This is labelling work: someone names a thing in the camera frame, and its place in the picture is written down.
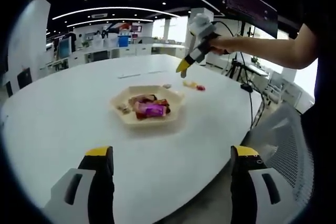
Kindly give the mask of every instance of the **ceiling light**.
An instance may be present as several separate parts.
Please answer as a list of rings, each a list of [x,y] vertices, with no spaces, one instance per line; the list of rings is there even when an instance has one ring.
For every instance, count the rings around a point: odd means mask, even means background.
[[[75,13],[88,12],[88,11],[91,11],[91,10],[105,10],[105,9],[146,10],[148,12],[166,14],[166,15],[173,16],[173,17],[176,17],[176,18],[180,17],[179,15],[175,15],[175,14],[167,13],[167,12],[162,12],[160,10],[153,10],[153,9],[146,9],[146,8],[139,8],[139,7],[98,7],[98,8],[90,8],[90,9],[77,10],[77,11],[71,12],[71,13],[65,13],[65,14],[62,14],[60,16],[57,16],[57,17],[53,18],[53,20],[58,19],[58,18],[62,18],[62,17],[65,17],[65,16],[68,16],[68,15],[71,15],[71,14],[75,14]]]
[[[111,21],[111,20],[132,20],[132,21],[145,21],[145,22],[153,22],[151,19],[142,19],[142,18],[107,18],[107,19],[97,19],[97,20],[91,20],[91,21],[85,21],[81,23],[76,23],[72,25],[68,25],[67,27],[70,26],[78,26],[78,25],[83,25],[87,23],[92,23],[92,22],[103,22],[103,21]]]

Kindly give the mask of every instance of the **person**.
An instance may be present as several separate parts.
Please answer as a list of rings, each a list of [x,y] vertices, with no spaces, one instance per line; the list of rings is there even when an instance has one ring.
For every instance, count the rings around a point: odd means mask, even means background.
[[[334,126],[330,125],[330,116],[335,113],[333,94],[336,87],[336,20],[332,8],[324,0],[303,1],[303,25],[296,39],[218,37],[210,41],[216,54],[222,54],[224,50],[240,51],[292,69],[303,69],[318,59],[315,104],[301,116],[304,136],[314,160],[314,191],[310,204],[301,215],[302,223],[321,217],[322,213],[313,209],[323,208],[327,198],[331,198],[328,188],[333,187],[330,172],[326,171],[332,164],[325,148],[327,139],[322,139],[334,135]]]
[[[74,29],[72,27],[69,28],[68,34],[65,36],[65,38],[71,38],[71,52],[76,51],[76,34],[74,34]]]

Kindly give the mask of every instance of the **window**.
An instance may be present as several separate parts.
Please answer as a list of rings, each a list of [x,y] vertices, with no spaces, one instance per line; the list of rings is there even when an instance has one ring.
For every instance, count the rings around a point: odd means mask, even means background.
[[[260,38],[260,39],[274,39],[272,36],[270,36],[268,33],[264,32],[263,30],[255,27],[254,31],[254,38]],[[284,31],[278,30],[278,39],[289,39],[289,36]],[[275,72],[281,73],[284,69],[282,66],[277,65],[275,63],[272,63],[268,60],[264,60],[259,58],[260,64],[266,68],[270,68]]]
[[[318,60],[304,69],[297,70],[294,83],[302,87],[305,92],[314,97],[315,80],[317,73]]]
[[[165,19],[157,19],[153,22],[153,33],[152,33],[152,37],[157,37],[159,39],[163,38],[163,34],[164,34],[164,23],[165,23]]]
[[[184,43],[185,36],[187,34],[187,27],[188,16],[171,18],[168,30],[168,39]]]

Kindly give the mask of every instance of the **floor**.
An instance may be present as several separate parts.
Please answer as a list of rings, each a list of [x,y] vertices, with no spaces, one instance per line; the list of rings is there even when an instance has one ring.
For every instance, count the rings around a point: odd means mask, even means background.
[[[218,73],[223,69],[206,65],[205,68]],[[8,98],[6,88],[0,89],[0,106]],[[276,106],[267,106],[260,120],[266,119]],[[199,195],[178,211],[167,216],[158,224],[226,224],[230,223],[232,213],[231,175],[226,166]]]

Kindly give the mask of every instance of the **computer screen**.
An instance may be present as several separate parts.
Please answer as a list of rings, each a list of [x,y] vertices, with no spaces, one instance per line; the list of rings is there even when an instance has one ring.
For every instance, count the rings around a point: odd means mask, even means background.
[[[277,38],[278,13],[262,0],[222,0],[223,13],[250,23]]]
[[[71,37],[62,39],[58,45],[58,57],[60,59],[67,58],[71,54]]]

